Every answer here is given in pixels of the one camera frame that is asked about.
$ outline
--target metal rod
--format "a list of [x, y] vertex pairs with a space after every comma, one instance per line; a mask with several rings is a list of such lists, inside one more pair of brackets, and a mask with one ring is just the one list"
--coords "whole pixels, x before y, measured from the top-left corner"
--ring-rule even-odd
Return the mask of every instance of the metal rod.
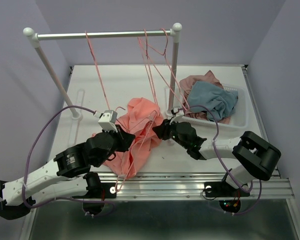
[[[42, 48], [40, 46], [36, 47], [35, 51], [39, 55], [39, 57], [40, 57], [41, 61], [43, 62], [45, 68], [49, 72], [52, 80], [54, 81], [55, 85], [59, 89], [61, 95], [63, 96], [64, 101], [66, 102], [66, 104], [68, 106], [73, 105], [73, 103], [71, 102], [66, 90], [62, 86], [57, 74], [55, 73], [53, 67], [51, 66], [51, 64], [50, 64], [49, 60], [47, 59], [47, 57], [46, 57], [44, 51], [42, 50]], [[75, 108], [70, 108], [70, 111], [72, 112], [72, 115], [73, 115], [74, 118], [77, 118], [79, 116], [79, 113], [76, 111]]]
[[[171, 29], [165, 30], [168, 36], [172, 35]], [[128, 37], [144, 37], [145, 31], [113, 31], [113, 32], [88, 32], [88, 37], [91, 39], [100, 38], [128, 38]], [[163, 30], [146, 31], [148, 37], [165, 36]], [[60, 34], [38, 34], [37, 39], [43, 40], [58, 40], [58, 39], [85, 39], [86, 33], [60, 33]]]
[[[179, 43], [174, 42], [173, 43], [173, 50], [172, 50], [172, 63], [171, 63], [171, 69], [172, 73], [170, 76], [170, 88], [175, 91], [176, 89], [176, 82], [175, 78], [177, 76], [177, 61], [178, 61], [178, 50], [179, 50]], [[171, 111], [171, 109], [174, 107], [174, 99], [175, 95], [170, 90], [169, 92], [169, 103], [168, 103], [168, 111]]]

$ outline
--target table top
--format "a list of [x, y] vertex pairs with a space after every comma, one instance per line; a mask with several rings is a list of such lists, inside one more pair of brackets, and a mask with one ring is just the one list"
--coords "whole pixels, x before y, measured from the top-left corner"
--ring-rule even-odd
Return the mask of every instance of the table top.
[[[166, 65], [157, 66], [166, 81], [170, 82], [170, 70]], [[242, 87], [247, 90], [245, 77], [241, 66], [185, 66], [177, 67], [177, 79], [181, 80], [189, 75], [204, 75], [211, 70], [215, 77], [222, 84]], [[126, 107], [132, 98], [147, 98], [153, 101], [149, 80], [145, 67], [143, 65], [101, 65], [99, 71], [103, 80], [105, 93], [107, 95], [110, 108], [115, 110], [118, 106]], [[152, 70], [155, 91], [158, 104], [162, 114], [166, 111], [166, 94], [164, 83], [155, 69]], [[76, 65], [74, 66], [67, 93], [75, 104], [78, 92], [84, 92], [82, 106], [103, 112], [107, 110], [106, 101], [98, 79], [94, 65]], [[241, 136], [244, 131], [253, 131], [261, 135], [257, 118], [254, 112], [251, 98], [247, 98], [248, 105], [248, 127], [244, 130], [227, 131], [220, 130], [218, 139], [228, 139]], [[118, 117], [126, 113], [118, 109]], [[101, 131], [97, 119], [91, 113], [82, 111], [83, 119], [79, 123], [76, 136], [76, 144], [86, 141], [92, 133]], [[56, 154], [69, 147], [69, 136], [72, 124], [70, 110], [64, 111], [61, 116], [55, 133], [50, 158], [53, 159]], [[211, 139], [215, 133], [215, 127], [192, 125], [198, 136]], [[224, 159], [228, 168], [235, 168], [239, 165], [236, 159]], [[111, 170], [106, 166], [94, 169], [99, 173], [108, 173]], [[153, 148], [150, 157], [140, 173], [224, 173], [225, 170], [217, 159], [194, 160], [187, 155], [184, 148], [178, 144], [169, 144], [163, 141], [160, 146]]]

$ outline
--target horizontal bar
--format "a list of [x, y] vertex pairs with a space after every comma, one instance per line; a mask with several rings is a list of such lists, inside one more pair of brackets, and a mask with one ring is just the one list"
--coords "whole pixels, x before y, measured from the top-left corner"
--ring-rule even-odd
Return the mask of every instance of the horizontal bar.
[[[165, 30], [168, 36], [173, 36], [171, 29]], [[90, 39], [101, 39], [101, 38], [128, 38], [128, 37], [159, 37], [165, 36], [163, 30], [149, 30], [146, 31], [111, 31], [111, 32], [87, 32]], [[85, 39], [86, 33], [59, 33], [59, 34], [38, 34], [37, 39], [43, 40], [58, 40], [58, 39]]]

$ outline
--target vertical pole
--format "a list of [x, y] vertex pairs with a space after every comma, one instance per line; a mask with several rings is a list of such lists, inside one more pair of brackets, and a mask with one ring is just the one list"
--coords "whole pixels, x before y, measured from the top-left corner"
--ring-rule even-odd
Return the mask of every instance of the vertical pole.
[[[170, 76], [170, 88], [175, 91], [176, 89], [176, 82], [175, 78], [177, 76], [177, 62], [178, 62], [178, 50], [179, 50], [179, 41], [180, 41], [180, 31], [182, 30], [182, 25], [180, 23], [175, 23], [172, 26], [172, 31], [174, 32], [173, 37], [173, 49], [172, 49], [172, 63], [171, 63], [171, 69], [172, 73]], [[169, 103], [168, 103], [168, 111], [171, 111], [174, 107], [174, 94], [170, 90], [169, 92]]]
[[[39, 40], [37, 38], [37, 34], [35, 33], [35, 31], [30, 28], [30, 27], [26, 27], [23, 30], [23, 34], [29, 39], [31, 45], [34, 47], [36, 53], [39, 55], [41, 61], [43, 62], [45, 68], [47, 69], [47, 71], [49, 72], [52, 80], [54, 81], [56, 87], [59, 89], [61, 95], [63, 96], [64, 101], [66, 102], [66, 104], [68, 106], [72, 106], [73, 103], [71, 102], [66, 90], [64, 89], [64, 87], [62, 86], [57, 74], [55, 73], [53, 67], [51, 66], [49, 60], [47, 59], [44, 51], [42, 50], [42, 48], [40, 47], [40, 43]], [[74, 118], [78, 118], [80, 115], [79, 113], [76, 111], [75, 108], [70, 108], [70, 111], [72, 112], [72, 116]]]

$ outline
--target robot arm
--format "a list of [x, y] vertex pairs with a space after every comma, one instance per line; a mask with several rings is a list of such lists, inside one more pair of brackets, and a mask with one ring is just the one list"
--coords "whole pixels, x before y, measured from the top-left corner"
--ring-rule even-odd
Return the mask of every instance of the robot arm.
[[[281, 157], [276, 147], [251, 131], [246, 131], [241, 137], [215, 142], [201, 138], [197, 136], [196, 130], [190, 123], [177, 122], [182, 116], [183, 114], [178, 111], [173, 118], [165, 119], [160, 126], [154, 127], [153, 131], [162, 140], [172, 139], [177, 142], [196, 160], [217, 157], [239, 160], [241, 165], [231, 169], [230, 172], [241, 187], [255, 179], [263, 181], [270, 179]], [[237, 183], [226, 173], [221, 182], [205, 182], [205, 185], [210, 187], [205, 194], [210, 198], [234, 197], [239, 189]], [[248, 197], [250, 194], [241, 191], [240, 195]]]
[[[128, 151], [135, 136], [125, 132], [120, 125], [115, 125], [115, 111], [105, 111], [96, 117], [99, 118], [102, 132], [88, 138], [86, 142], [69, 147], [28, 175], [25, 186], [28, 204], [38, 205], [58, 197], [84, 196], [86, 199], [109, 195], [109, 183], [101, 183], [98, 174], [90, 172], [90, 168], [98, 168], [106, 160], [111, 161], [116, 157], [115, 152]], [[16, 219], [30, 212], [23, 202], [23, 185], [23, 177], [10, 182], [0, 180], [0, 197], [3, 200], [0, 202], [1, 217]]]

